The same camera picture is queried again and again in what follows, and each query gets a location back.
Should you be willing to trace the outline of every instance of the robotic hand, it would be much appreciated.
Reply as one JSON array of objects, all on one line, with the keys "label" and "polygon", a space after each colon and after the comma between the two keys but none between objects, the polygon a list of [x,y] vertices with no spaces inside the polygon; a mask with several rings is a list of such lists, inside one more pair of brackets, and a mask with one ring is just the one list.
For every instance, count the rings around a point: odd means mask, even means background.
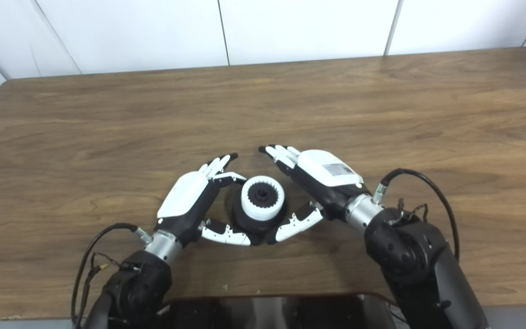
[{"label": "robotic hand", "polygon": [[[453,212],[440,189],[425,175],[408,169],[393,170],[382,179],[372,196],[363,178],[329,152],[299,152],[293,147],[275,144],[261,146],[259,151],[269,155],[284,174],[308,192],[328,219],[350,223],[363,234],[367,254],[380,266],[410,327],[489,328],[482,307],[458,264],[459,244]],[[419,219],[415,211],[405,211],[401,205],[382,206],[390,181],[400,174],[422,179],[444,203],[454,231],[454,255],[440,230]]]},{"label": "robotic hand", "polygon": [[[276,231],[271,232],[266,239],[270,244],[283,241],[324,217],[350,222],[362,229],[372,216],[384,208],[371,202],[371,193],[364,185],[363,178],[330,152],[299,152],[291,146],[275,144],[261,146],[259,152],[272,158],[284,174],[290,176],[315,200],[304,205]],[[351,213],[347,208],[350,203],[361,205],[366,214],[351,221]]]},{"label": "robotic hand", "polygon": [[[127,228],[137,233],[147,245],[126,258],[119,270],[107,281],[84,328],[106,329],[109,324],[111,328],[150,327],[171,286],[171,264],[184,247],[201,236],[217,242],[250,245],[246,233],[230,229],[228,225],[211,219],[204,221],[206,212],[221,188],[246,181],[242,175],[224,172],[228,164],[237,157],[237,154],[228,154],[215,158],[202,165],[198,171],[180,177],[158,210],[152,237],[134,225],[129,224],[129,227],[128,224],[116,224],[117,228]],[[109,230],[104,230],[98,238],[107,231]],[[81,267],[96,241],[98,239],[89,246]],[[73,309],[75,298],[76,295],[73,294]],[[77,329],[80,327],[79,319],[74,321]]]}]

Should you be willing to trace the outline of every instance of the wooden table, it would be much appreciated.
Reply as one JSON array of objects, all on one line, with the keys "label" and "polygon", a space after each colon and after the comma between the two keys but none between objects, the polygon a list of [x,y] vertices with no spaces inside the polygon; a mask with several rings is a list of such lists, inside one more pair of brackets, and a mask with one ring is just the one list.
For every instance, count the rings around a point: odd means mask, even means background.
[{"label": "wooden table", "polygon": [[[298,206],[303,192],[257,153],[268,143],[329,150],[373,188],[396,167],[423,171],[453,204],[462,267],[480,302],[526,304],[526,48],[510,48],[8,81],[0,318],[68,317],[89,240],[115,222],[152,229],[176,179],[220,154],[240,154],[229,170],[276,177]],[[430,219],[451,237],[426,185],[396,180],[386,202],[396,196],[408,207],[429,202]],[[227,218],[224,199],[212,218]],[[98,250],[123,258],[140,245],[111,233]],[[170,299],[390,297],[345,223],[322,222],[274,246],[199,241],[173,271]],[[93,297],[110,272],[95,279]]]}]

